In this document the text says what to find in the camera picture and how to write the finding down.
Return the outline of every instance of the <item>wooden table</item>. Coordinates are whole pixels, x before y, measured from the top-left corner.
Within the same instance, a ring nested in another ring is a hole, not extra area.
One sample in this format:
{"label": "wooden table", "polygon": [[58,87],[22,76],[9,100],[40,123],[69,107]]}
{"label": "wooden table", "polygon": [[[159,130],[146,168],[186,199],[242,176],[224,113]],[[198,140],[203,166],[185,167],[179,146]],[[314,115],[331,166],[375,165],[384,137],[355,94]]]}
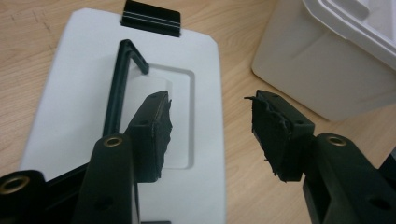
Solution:
{"label": "wooden table", "polygon": [[[243,99],[257,89],[279,93],[250,69],[276,0],[141,2],[181,12],[183,28],[211,35],[219,44],[227,223],[309,223],[302,183],[273,176],[250,132],[251,102]],[[123,1],[0,1],[0,175],[18,169],[62,30],[72,11],[82,7],[121,14]],[[284,97],[316,123],[316,134],[352,139],[374,166],[396,146],[396,105],[329,122]]]}

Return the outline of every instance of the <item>white plastic container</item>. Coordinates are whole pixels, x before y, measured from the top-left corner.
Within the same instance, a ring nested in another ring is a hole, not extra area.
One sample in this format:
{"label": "white plastic container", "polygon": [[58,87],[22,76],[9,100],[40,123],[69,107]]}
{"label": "white plastic container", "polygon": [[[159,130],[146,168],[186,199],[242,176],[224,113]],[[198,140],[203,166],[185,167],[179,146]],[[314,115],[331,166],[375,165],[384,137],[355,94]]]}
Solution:
{"label": "white plastic container", "polygon": [[252,69],[330,120],[396,102],[396,1],[279,0]]}

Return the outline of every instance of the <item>black clip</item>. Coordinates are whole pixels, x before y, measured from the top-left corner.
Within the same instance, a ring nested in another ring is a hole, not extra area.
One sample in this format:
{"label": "black clip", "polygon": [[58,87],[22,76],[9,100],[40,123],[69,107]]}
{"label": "black clip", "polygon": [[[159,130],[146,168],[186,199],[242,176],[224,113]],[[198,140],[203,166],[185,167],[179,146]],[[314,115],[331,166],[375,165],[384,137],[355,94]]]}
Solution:
{"label": "black clip", "polygon": [[127,0],[121,25],[162,35],[180,36],[180,13]]}
{"label": "black clip", "polygon": [[252,131],[274,174],[282,181],[300,181],[300,158],[313,138],[315,124],[279,95],[257,91],[252,104]]}

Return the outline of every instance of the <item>black handle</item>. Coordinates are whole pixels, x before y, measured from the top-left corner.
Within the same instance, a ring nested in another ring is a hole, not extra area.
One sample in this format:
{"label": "black handle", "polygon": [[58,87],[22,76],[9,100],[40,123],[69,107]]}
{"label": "black handle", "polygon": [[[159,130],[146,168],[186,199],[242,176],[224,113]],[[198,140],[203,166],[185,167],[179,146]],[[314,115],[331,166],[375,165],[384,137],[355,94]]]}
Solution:
{"label": "black handle", "polygon": [[146,63],[132,41],[129,39],[122,40],[120,42],[116,67],[114,68],[110,96],[108,98],[103,136],[119,133],[120,131],[122,105],[131,58],[144,75],[149,73],[149,64]]}

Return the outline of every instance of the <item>brass insert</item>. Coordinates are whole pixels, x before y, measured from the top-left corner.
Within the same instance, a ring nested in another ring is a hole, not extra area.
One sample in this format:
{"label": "brass insert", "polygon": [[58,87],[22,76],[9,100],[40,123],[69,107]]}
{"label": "brass insert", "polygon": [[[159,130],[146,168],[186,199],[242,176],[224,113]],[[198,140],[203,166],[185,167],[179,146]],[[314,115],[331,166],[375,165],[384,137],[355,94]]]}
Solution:
{"label": "brass insert", "polygon": [[26,175],[17,175],[6,180],[0,186],[0,194],[10,194],[23,189],[30,181],[30,178]]}
{"label": "brass insert", "polygon": [[120,137],[109,137],[105,140],[104,144],[106,147],[116,147],[122,143],[122,138]]}
{"label": "brass insert", "polygon": [[336,137],[336,136],[327,137],[327,141],[329,143],[335,145],[335,146],[338,146],[338,147],[344,147],[344,146],[347,145],[347,141],[346,140],[344,140],[342,138],[339,138],[339,137]]}

